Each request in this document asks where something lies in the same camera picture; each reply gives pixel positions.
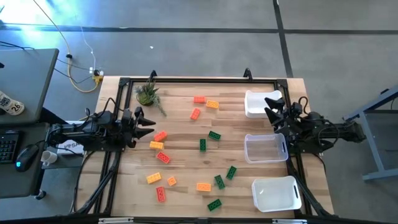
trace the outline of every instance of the metal stand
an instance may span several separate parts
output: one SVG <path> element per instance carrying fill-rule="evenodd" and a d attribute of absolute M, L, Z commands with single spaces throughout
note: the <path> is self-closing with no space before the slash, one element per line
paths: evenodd
<path fill-rule="evenodd" d="M 350 121 L 355 118 L 359 118 L 361 120 L 363 131 L 366 135 L 366 138 L 368 139 L 368 143 L 372 150 L 374 161 L 376 162 L 376 165 L 377 165 L 378 171 L 363 175 L 363 177 L 362 177 L 363 180 L 374 180 L 374 179 L 381 179 L 381 178 L 393 177 L 393 176 L 398 175 L 398 169 L 386 169 L 384 167 L 384 164 L 383 164 L 383 161 L 382 161 L 381 155 L 380 155 L 381 152 L 380 152 L 379 147 L 377 146 L 377 139 L 376 139 L 376 136 L 374 133 L 374 132 L 376 132 L 376 130 L 371 129 L 371 125 L 369 123 L 369 118 L 368 118 L 368 114 L 370 114 L 370 113 L 378 112 L 377 114 L 379 114 L 381 116 L 383 114 L 391 113 L 391 111 L 376 111 L 375 109 L 377 109 L 380 106 L 397 98 L 397 96 L 398 96 L 398 85 L 391 88 L 390 90 L 383 91 L 375 100 L 362 106 L 361 108 L 357 109 L 353 113 L 343 117 L 343 119 L 345 121 Z"/>

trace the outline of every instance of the computer mouse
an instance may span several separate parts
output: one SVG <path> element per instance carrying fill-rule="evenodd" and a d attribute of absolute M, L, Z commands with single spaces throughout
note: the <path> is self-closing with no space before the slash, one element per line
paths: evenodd
<path fill-rule="evenodd" d="M 18 172 L 25 172 L 32 165 L 33 161 L 36 158 L 37 153 L 39 152 L 39 147 L 35 144 L 27 145 L 17 157 L 15 162 L 15 169 Z"/>

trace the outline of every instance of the red lego brick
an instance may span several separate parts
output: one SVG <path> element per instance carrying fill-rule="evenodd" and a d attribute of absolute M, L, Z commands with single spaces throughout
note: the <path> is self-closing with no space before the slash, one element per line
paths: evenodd
<path fill-rule="evenodd" d="M 164 187 L 157 187 L 156 188 L 156 195 L 158 202 L 165 202 L 166 201 L 166 194 L 164 191 Z"/>
<path fill-rule="evenodd" d="M 161 142 L 167 137 L 167 133 L 165 131 L 161 131 L 157 134 L 155 134 L 155 141 L 156 142 Z"/>
<path fill-rule="evenodd" d="M 191 114 L 191 119 L 198 119 L 200 110 L 198 108 L 193 109 Z"/>
<path fill-rule="evenodd" d="M 161 161 L 163 161 L 166 164 L 168 164 L 170 162 L 170 157 L 167 156 L 166 154 L 164 154 L 163 152 L 159 152 L 156 155 L 156 158 L 160 159 Z"/>
<path fill-rule="evenodd" d="M 204 96 L 194 96 L 193 102 L 194 103 L 206 103 L 206 98 Z"/>

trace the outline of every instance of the white plastic bin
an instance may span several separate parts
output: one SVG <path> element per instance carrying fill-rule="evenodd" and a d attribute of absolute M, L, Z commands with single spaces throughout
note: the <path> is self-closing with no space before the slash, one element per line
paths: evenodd
<path fill-rule="evenodd" d="M 294 177 L 256 179 L 251 185 L 254 206 L 262 212 L 299 209 L 301 199 Z"/>
<path fill-rule="evenodd" d="M 268 97 L 273 100 L 282 98 L 279 90 L 270 93 L 254 93 L 250 90 L 246 91 L 244 96 L 244 112 L 248 118 L 267 118 L 264 108 L 269 108 L 265 101 Z"/>

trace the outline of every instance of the green lego brick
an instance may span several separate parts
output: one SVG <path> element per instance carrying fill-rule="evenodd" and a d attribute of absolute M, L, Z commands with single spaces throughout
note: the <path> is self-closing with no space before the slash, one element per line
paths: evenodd
<path fill-rule="evenodd" d="M 201 139 L 200 140 L 200 151 L 201 152 L 206 152 L 206 139 Z"/>
<path fill-rule="evenodd" d="M 215 200 L 214 202 L 211 202 L 210 204 L 207 205 L 210 211 L 213 211 L 214 209 L 218 208 L 221 206 L 221 201 L 219 199 Z"/>
<path fill-rule="evenodd" d="M 215 133 L 214 131 L 209 132 L 209 138 L 219 141 L 221 138 L 220 134 Z"/>
<path fill-rule="evenodd" d="M 223 179 L 221 178 L 221 175 L 217 175 L 217 176 L 215 176 L 214 177 L 215 179 L 216 179 L 216 182 L 217 182 L 217 184 L 218 184 L 218 188 L 221 190 L 221 189 L 224 189 L 225 188 L 225 184 L 224 184 L 224 182 L 223 182 Z"/>
<path fill-rule="evenodd" d="M 236 172 L 236 168 L 231 166 L 231 168 L 229 168 L 229 171 L 228 171 L 228 173 L 226 175 L 226 178 L 228 178 L 229 180 L 232 180 L 232 178 L 235 175 L 235 172 Z"/>

